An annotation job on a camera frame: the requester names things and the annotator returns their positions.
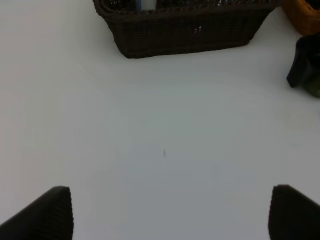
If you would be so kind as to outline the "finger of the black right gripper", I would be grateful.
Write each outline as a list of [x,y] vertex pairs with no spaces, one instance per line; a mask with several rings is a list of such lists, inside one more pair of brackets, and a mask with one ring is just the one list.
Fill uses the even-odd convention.
[[320,34],[302,36],[295,44],[294,60],[286,77],[291,88],[320,74]]

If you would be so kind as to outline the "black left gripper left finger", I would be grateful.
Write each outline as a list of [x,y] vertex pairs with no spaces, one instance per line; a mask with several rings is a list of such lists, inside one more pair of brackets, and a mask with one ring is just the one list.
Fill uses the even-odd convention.
[[70,188],[54,186],[0,225],[2,240],[71,240],[74,217]]

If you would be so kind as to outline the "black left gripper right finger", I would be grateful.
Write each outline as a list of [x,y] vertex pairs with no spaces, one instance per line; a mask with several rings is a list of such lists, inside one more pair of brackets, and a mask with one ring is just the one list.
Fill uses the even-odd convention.
[[271,240],[318,240],[320,205],[290,185],[274,186],[268,233]]

